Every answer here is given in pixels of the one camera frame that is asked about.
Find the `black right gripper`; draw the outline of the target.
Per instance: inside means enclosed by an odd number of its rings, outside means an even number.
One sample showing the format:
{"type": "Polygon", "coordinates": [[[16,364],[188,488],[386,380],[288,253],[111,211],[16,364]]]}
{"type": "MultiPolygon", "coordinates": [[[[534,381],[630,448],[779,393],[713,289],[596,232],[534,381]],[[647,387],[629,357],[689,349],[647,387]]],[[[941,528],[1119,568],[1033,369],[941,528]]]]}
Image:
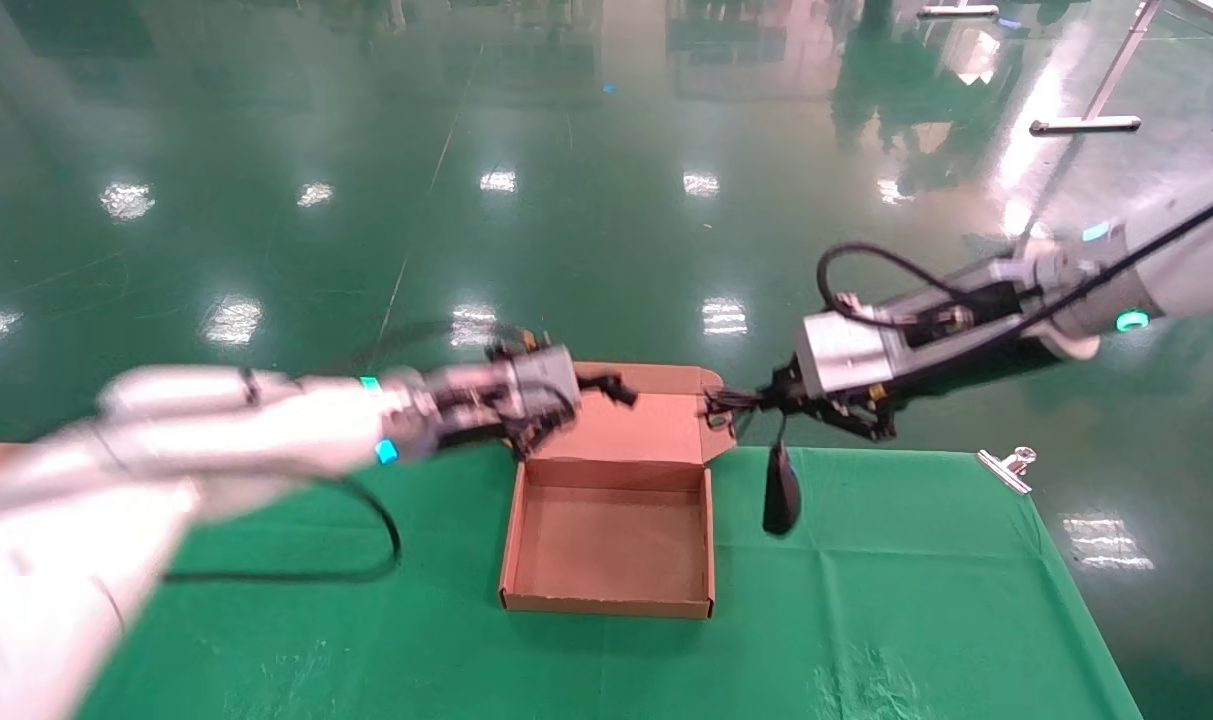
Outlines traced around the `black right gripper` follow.
{"type": "Polygon", "coordinates": [[[811,396],[795,372],[774,372],[754,392],[753,413],[802,415],[871,442],[895,439],[896,405],[884,384],[811,396]]]}

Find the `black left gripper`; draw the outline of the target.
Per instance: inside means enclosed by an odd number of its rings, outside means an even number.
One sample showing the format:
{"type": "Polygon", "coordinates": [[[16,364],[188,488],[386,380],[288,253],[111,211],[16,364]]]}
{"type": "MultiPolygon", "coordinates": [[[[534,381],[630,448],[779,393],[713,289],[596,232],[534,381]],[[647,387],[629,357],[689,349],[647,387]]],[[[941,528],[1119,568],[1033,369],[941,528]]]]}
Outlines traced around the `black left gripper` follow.
{"type": "MultiPolygon", "coordinates": [[[[623,375],[606,372],[579,375],[579,389],[596,389],[614,404],[634,407],[638,392],[623,382],[623,375]]],[[[438,425],[433,450],[442,455],[451,448],[503,442],[516,461],[536,455],[568,421],[566,416],[529,416],[522,393],[513,388],[440,388],[431,389],[438,425]]]]}

